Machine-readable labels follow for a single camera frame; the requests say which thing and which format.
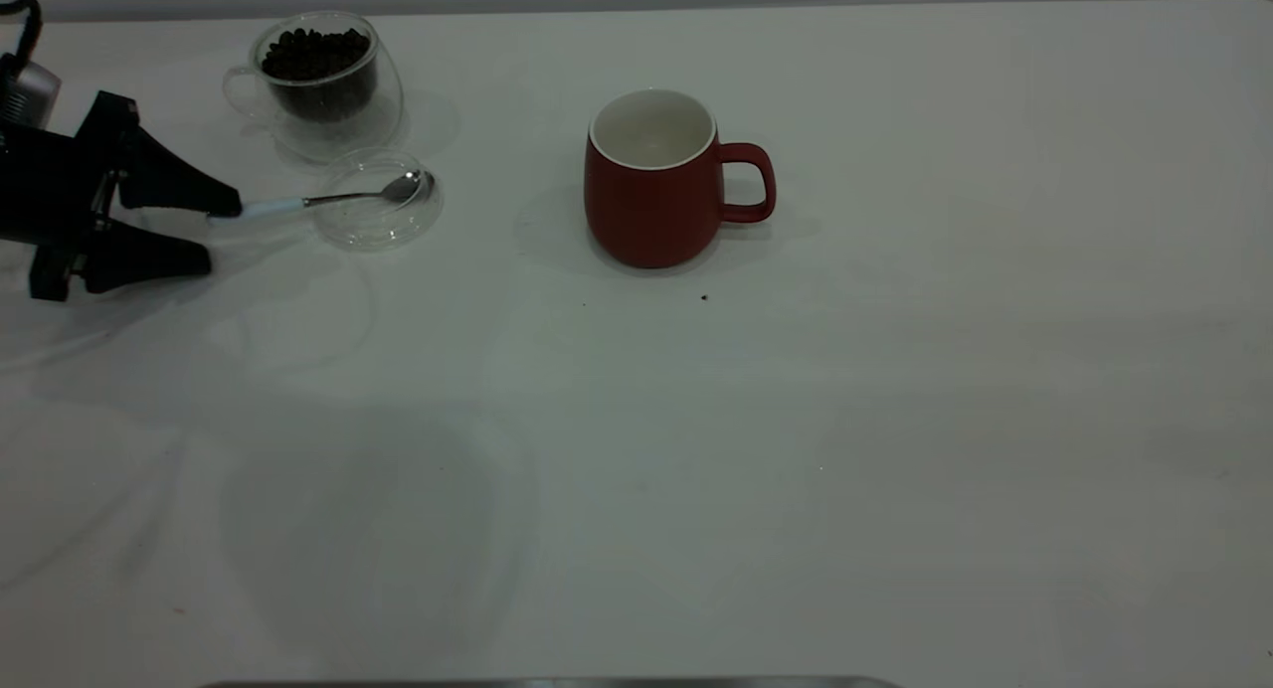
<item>coffee beans in glass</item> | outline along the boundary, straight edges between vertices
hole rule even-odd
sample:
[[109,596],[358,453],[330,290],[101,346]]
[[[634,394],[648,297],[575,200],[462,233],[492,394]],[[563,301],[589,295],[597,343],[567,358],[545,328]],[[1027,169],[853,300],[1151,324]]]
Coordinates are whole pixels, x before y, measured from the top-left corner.
[[[241,93],[239,78],[255,78],[256,93]],[[402,116],[388,51],[367,19],[346,11],[309,11],[270,27],[248,64],[225,73],[224,90],[232,107],[318,162],[386,145]]]

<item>mug handle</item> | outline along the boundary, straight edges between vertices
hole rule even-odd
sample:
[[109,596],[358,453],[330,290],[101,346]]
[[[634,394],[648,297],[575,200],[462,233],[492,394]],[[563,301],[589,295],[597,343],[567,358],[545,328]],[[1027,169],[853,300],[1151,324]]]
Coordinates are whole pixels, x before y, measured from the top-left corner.
[[765,200],[751,205],[724,204],[724,219],[729,223],[760,223],[774,213],[778,189],[774,183],[774,166],[769,154],[756,144],[722,144],[721,163],[750,163],[760,169],[765,181]]
[[230,103],[234,111],[242,113],[243,116],[247,116],[251,121],[264,124],[265,113],[261,111],[260,106],[252,101],[248,101],[248,98],[241,94],[236,94],[233,90],[234,82],[239,76],[255,76],[255,75],[256,71],[252,71],[252,68],[246,66],[246,64],[241,64],[241,66],[230,66],[229,69],[227,69],[225,76],[222,78],[222,93],[225,94],[225,101]]

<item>clear glass dish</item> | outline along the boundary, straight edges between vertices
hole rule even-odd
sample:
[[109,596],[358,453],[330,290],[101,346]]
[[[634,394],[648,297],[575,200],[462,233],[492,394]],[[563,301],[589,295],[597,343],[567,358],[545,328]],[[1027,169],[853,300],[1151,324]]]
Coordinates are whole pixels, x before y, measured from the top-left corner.
[[421,173],[420,186],[410,199],[391,203],[358,199],[314,206],[314,226],[328,241],[346,250],[379,251],[400,246],[437,220],[442,213],[438,177],[407,153],[359,149],[334,161],[317,195],[377,191],[409,171]]

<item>mug rim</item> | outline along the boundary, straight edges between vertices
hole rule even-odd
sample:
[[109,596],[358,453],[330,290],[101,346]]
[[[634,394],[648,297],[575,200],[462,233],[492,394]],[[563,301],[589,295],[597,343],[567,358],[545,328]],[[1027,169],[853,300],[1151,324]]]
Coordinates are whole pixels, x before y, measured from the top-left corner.
[[[668,164],[665,164],[665,166],[635,166],[635,164],[625,163],[622,161],[616,159],[615,157],[612,157],[608,153],[606,153],[606,149],[601,148],[601,144],[597,143],[597,120],[601,118],[601,113],[605,113],[607,108],[610,108],[611,106],[614,106],[615,103],[617,103],[617,102],[620,102],[622,99],[626,99],[629,97],[635,97],[635,96],[644,96],[644,94],[649,94],[649,93],[662,93],[662,94],[672,94],[672,96],[681,97],[684,99],[694,102],[694,104],[696,104],[696,107],[699,107],[700,110],[703,110],[704,113],[708,115],[708,120],[712,122],[712,133],[708,135],[708,140],[704,141],[704,144],[695,153],[685,157],[681,161],[677,161],[676,163],[668,163]],[[592,144],[592,148],[597,149],[597,153],[600,153],[602,157],[605,157],[606,161],[608,161],[610,163],[614,163],[616,166],[622,166],[624,168],[631,168],[633,171],[668,171],[671,168],[679,168],[681,166],[685,166],[685,164],[687,164],[687,163],[695,161],[695,159],[698,159],[700,155],[703,155],[704,152],[707,152],[709,148],[712,148],[712,144],[715,141],[718,133],[719,131],[718,131],[717,122],[715,122],[715,115],[712,113],[712,110],[708,108],[708,104],[703,103],[701,101],[696,99],[695,97],[693,97],[693,96],[690,96],[690,94],[687,94],[685,92],[679,92],[676,89],[667,89],[667,88],[662,88],[662,87],[647,87],[645,89],[635,89],[635,90],[631,90],[631,92],[628,92],[628,93],[624,93],[624,94],[619,94],[617,97],[607,101],[606,104],[601,107],[601,111],[597,112],[597,113],[594,113],[592,116],[592,121],[588,124],[588,143]]]
[[[274,37],[276,33],[279,33],[279,29],[283,29],[286,25],[295,25],[295,23],[304,22],[306,19],[314,19],[314,18],[353,19],[354,22],[358,22],[360,25],[367,28],[367,34],[368,37],[370,37],[372,43],[367,46],[367,51],[363,54],[363,56],[360,56],[358,61],[355,61],[354,64],[350,64],[350,66],[346,66],[345,69],[341,69],[341,71],[337,71],[335,74],[330,74],[327,76],[320,76],[317,79],[304,79],[304,80],[279,79],[278,76],[270,75],[265,69],[261,69],[261,60],[258,59],[261,55],[257,54],[257,51],[264,48],[264,46],[270,42],[270,38]],[[247,61],[248,64],[251,64],[253,71],[258,73],[260,76],[269,79],[271,84],[278,84],[280,87],[313,87],[317,84],[326,84],[336,79],[340,79],[342,76],[348,76],[355,71],[359,71],[359,69],[367,66],[367,64],[372,59],[376,59],[376,54],[379,46],[381,46],[381,37],[376,33],[376,27],[372,27],[372,23],[368,22],[360,14],[354,14],[353,11],[341,11],[339,9],[320,9],[314,11],[302,11],[300,14],[293,14],[292,17],[275,22],[272,25],[267,28],[267,31],[261,32],[261,34],[257,36],[256,41],[252,42],[252,48],[248,50]]]

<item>coffee bean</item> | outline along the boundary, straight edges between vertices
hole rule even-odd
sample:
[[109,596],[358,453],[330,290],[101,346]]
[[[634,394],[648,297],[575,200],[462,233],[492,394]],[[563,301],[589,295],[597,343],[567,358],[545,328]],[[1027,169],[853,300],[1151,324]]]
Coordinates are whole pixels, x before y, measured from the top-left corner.
[[[354,66],[372,48],[372,38],[358,29],[322,33],[317,29],[283,32],[270,45],[261,70],[274,79],[312,82]],[[283,108],[309,121],[341,121],[367,106],[376,92],[376,66],[364,64],[340,79],[313,85],[272,84]]]

